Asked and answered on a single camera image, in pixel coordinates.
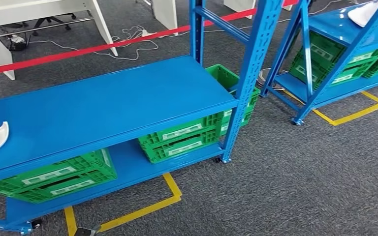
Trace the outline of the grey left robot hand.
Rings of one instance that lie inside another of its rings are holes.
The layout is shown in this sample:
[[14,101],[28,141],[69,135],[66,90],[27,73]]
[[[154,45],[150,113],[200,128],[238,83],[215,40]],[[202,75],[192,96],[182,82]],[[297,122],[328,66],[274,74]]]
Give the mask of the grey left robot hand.
[[78,227],[76,229],[76,232],[74,233],[74,236],[96,236],[101,229],[101,225],[97,225],[91,229],[84,228],[84,227]]

